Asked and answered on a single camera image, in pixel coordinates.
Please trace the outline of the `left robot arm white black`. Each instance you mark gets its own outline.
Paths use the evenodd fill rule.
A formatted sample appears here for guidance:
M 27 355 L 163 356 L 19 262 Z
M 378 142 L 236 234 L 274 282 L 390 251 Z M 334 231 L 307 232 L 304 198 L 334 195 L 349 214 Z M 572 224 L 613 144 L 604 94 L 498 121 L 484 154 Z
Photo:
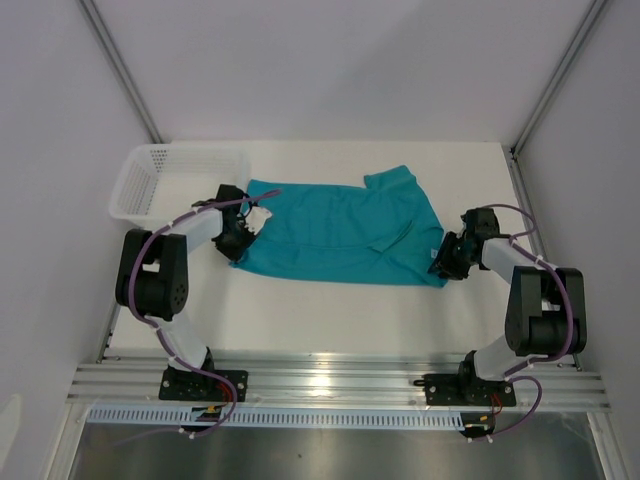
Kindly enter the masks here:
M 183 375 L 182 388 L 197 400 L 216 390 L 210 348 L 186 314 L 189 256 L 210 242 L 237 263 L 253 246 L 272 213 L 242 189 L 224 184 L 155 230 L 133 228 L 124 237 L 115 286 L 116 302 L 150 327 L 168 355 L 168 371 Z

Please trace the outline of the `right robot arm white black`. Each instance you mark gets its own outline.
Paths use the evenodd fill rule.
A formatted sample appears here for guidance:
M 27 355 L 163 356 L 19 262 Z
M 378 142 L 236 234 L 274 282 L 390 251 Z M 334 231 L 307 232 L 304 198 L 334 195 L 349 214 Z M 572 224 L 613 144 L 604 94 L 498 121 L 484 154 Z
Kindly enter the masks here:
M 445 235 L 429 272 L 445 280 L 468 278 L 472 268 L 497 274 L 509 286 L 504 334 L 472 350 L 457 371 L 424 377 L 425 390 L 446 386 L 468 403 L 516 381 L 519 373 L 580 353 L 587 342 L 583 274 L 553 265 L 524 249 L 518 234 L 501 232 L 495 205 L 466 211 L 462 230 Z

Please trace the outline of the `teal t shirt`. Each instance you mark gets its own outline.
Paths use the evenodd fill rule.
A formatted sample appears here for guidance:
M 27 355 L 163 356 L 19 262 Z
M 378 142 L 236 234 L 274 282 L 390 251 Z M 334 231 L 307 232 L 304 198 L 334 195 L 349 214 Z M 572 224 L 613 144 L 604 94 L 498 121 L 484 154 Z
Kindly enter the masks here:
M 278 190 L 272 198 L 265 193 Z M 360 186 L 253 179 L 248 193 L 272 214 L 233 267 L 288 280 L 426 286 L 446 282 L 429 268 L 444 229 L 404 165 Z

